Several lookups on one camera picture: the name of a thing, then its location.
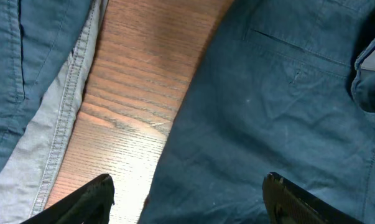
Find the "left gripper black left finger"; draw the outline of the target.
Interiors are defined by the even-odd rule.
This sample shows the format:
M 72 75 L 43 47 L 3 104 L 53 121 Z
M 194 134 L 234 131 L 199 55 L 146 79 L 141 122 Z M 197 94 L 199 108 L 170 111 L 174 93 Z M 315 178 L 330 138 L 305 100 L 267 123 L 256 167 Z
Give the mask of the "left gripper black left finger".
M 113 204 L 113 179 L 101 174 L 21 224 L 108 224 Z

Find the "navy blue shorts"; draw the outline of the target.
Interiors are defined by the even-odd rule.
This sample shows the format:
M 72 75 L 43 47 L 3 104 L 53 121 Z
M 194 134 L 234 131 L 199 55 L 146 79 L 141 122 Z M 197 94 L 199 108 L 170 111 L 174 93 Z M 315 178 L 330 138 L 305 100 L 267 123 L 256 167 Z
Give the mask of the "navy blue shorts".
M 375 0 L 232 3 L 139 222 L 268 223 L 269 172 L 375 223 Z

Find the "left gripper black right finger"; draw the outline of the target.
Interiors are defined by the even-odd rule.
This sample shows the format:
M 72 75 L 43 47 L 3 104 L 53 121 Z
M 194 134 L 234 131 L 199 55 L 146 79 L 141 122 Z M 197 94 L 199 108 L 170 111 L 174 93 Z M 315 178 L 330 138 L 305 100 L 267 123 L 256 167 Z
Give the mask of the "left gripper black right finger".
M 363 224 L 276 172 L 264 178 L 262 197 L 272 224 Z

